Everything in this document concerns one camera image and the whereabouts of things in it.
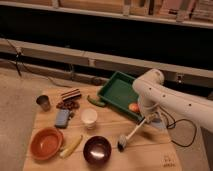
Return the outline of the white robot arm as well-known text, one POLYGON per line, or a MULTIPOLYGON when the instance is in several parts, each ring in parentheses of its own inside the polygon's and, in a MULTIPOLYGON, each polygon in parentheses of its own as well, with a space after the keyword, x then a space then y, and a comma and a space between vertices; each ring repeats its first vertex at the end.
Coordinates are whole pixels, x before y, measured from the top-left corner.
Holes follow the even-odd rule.
POLYGON ((213 101, 167 88, 163 82, 164 75, 158 69, 151 69, 133 81, 140 112, 147 117, 163 106, 213 132, 213 101))

